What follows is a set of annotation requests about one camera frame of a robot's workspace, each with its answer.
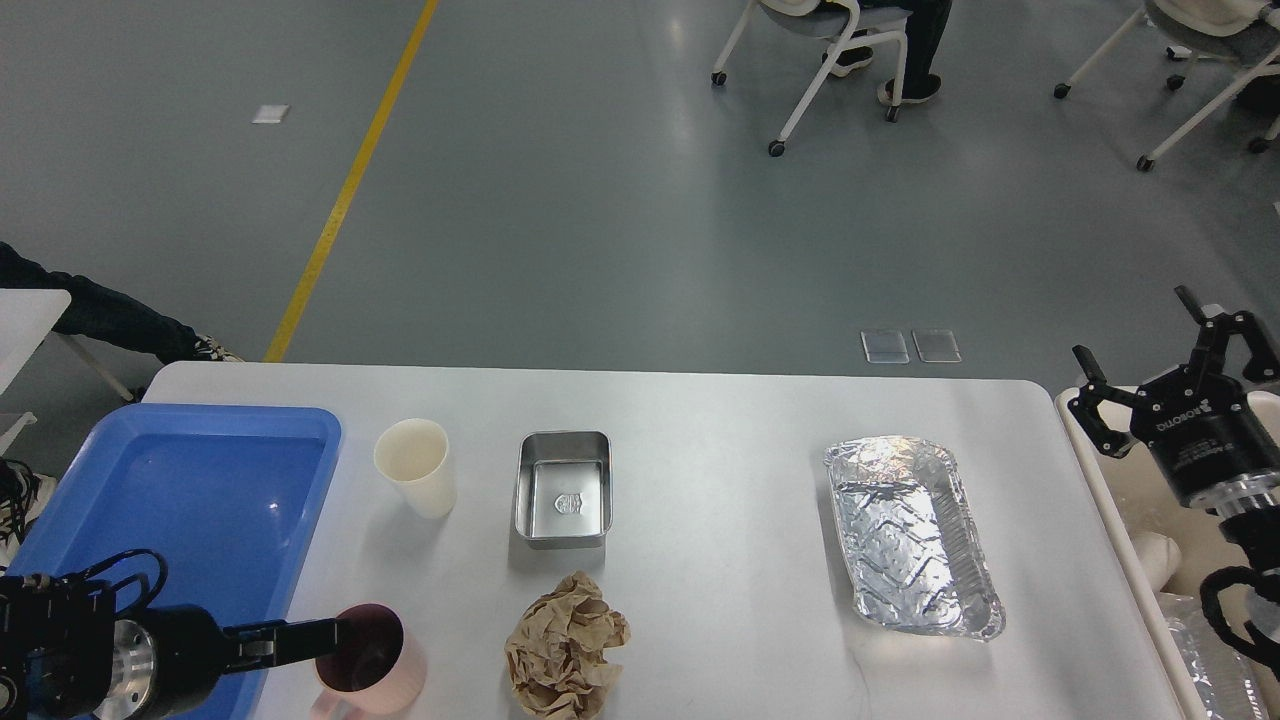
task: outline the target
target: person's leg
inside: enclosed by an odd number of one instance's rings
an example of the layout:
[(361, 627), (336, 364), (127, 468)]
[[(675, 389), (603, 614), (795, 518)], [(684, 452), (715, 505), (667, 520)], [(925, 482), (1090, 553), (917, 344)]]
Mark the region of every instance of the person's leg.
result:
[(196, 331), (86, 277), (45, 270), (4, 242), (0, 242), (0, 287), (68, 291), (72, 302), (54, 332), (150, 352), (164, 364), (198, 359)]
[(910, 10), (906, 19), (906, 87), (918, 88), (927, 83), (933, 55), (942, 42), (942, 32), (951, 14), (951, 0), (861, 0), (864, 8), (902, 8)]

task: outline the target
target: metal tray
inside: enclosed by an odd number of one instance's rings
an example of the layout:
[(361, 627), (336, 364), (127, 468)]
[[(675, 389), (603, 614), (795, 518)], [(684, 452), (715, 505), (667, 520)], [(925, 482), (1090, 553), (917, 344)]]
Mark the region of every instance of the metal tray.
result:
[(609, 438), (534, 433), (520, 447), (512, 523), (536, 548), (599, 547), (613, 524)]
[(1266, 703), (1249, 662), (1217, 639), (1198, 598), (1156, 593), (1207, 720), (1266, 720)]
[(856, 609), (886, 628), (989, 641), (1005, 614), (951, 452), (887, 436), (827, 450), (831, 503)]

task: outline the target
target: shoe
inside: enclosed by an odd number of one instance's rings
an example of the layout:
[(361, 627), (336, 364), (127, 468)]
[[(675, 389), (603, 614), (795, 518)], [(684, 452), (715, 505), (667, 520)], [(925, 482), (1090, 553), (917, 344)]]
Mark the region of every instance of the shoe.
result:
[(211, 360), (215, 363), (243, 363), (244, 359), (227, 350), (216, 340), (202, 334), (196, 336), (196, 356), (192, 360)]
[[(876, 53), (870, 47), (854, 47), (852, 50), (845, 50), (836, 58), (836, 64), (831, 67), (832, 77), (846, 77), (854, 70), (860, 70), (867, 65), (872, 64), (876, 59)], [(822, 61), (827, 61), (827, 54), (822, 54)]]
[(33, 473), (26, 462), (0, 461), (0, 559), (12, 560), (18, 552), (56, 487), (58, 480)]
[[(942, 78), (938, 76), (929, 76), (923, 82), (918, 85), (906, 83), (902, 90), (902, 105), (919, 105), (922, 102), (928, 102), (938, 94), (942, 87)], [(893, 104), (893, 81), (888, 81), (884, 85), (876, 88), (876, 97), (881, 101), (881, 105), (890, 106)]]

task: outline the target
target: paper cup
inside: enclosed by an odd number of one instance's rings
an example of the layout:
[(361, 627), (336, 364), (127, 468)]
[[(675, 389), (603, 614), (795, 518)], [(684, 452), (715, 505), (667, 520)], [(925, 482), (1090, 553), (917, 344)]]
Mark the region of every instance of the paper cup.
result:
[(374, 466), (422, 518), (443, 518), (458, 500), (449, 436), (431, 420), (412, 418), (387, 428), (374, 446)]

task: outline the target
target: foil container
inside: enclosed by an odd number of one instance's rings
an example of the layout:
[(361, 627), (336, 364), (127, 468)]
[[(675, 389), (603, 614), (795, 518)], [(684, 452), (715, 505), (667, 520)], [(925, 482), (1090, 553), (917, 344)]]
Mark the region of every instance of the foil container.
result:
[(1266, 720), (1267, 708), (1253, 667), (1208, 626), (1199, 600), (1156, 593), (1156, 602), (1204, 703), (1204, 716), (1210, 720)]
[(892, 630), (989, 641), (1005, 629), (951, 452), (887, 436), (827, 450), (856, 610)]

